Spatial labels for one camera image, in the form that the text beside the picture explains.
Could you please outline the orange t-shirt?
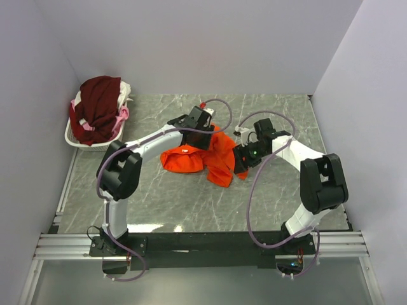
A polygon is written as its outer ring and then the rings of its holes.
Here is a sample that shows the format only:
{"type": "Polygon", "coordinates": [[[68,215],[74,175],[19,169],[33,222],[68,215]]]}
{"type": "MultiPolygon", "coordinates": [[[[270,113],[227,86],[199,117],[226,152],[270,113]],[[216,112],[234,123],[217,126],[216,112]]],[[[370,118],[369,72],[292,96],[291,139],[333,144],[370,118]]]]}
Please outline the orange t-shirt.
{"type": "Polygon", "coordinates": [[[236,143],[225,132],[215,133],[208,150],[183,145],[161,153],[162,167],[174,173],[197,173],[208,169],[207,180],[229,187],[234,175],[236,143]]]}

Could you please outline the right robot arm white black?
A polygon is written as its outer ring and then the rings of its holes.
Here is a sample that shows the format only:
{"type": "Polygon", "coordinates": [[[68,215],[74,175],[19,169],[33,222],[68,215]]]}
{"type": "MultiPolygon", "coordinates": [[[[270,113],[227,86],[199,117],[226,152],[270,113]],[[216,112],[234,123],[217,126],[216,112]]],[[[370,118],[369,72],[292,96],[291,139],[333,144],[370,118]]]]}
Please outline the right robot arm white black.
{"type": "Polygon", "coordinates": [[[283,223],[278,243],[267,245],[259,241],[251,225],[247,225],[255,245],[264,249],[280,247],[292,254],[301,247],[302,237],[310,234],[331,210],[348,200],[340,157],[307,147],[296,140],[293,133],[276,130],[270,119],[255,122],[251,129],[237,125],[234,134],[240,138],[240,144],[233,148],[235,173],[246,172],[255,166],[263,169],[267,161],[278,157],[300,174],[301,203],[283,223]]]}

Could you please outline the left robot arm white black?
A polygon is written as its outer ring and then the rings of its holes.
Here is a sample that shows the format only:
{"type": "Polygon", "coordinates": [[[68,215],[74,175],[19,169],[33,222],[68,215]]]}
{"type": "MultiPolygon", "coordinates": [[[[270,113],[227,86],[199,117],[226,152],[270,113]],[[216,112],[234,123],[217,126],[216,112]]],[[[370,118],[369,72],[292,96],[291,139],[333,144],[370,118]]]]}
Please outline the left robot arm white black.
{"type": "Polygon", "coordinates": [[[112,142],[97,170],[97,194],[104,200],[104,220],[100,237],[93,243],[112,255],[127,247],[128,198],[139,185],[142,165],[169,149],[187,144],[208,149],[214,127],[215,110],[195,106],[189,114],[168,121],[159,130],[139,139],[112,142]]]}

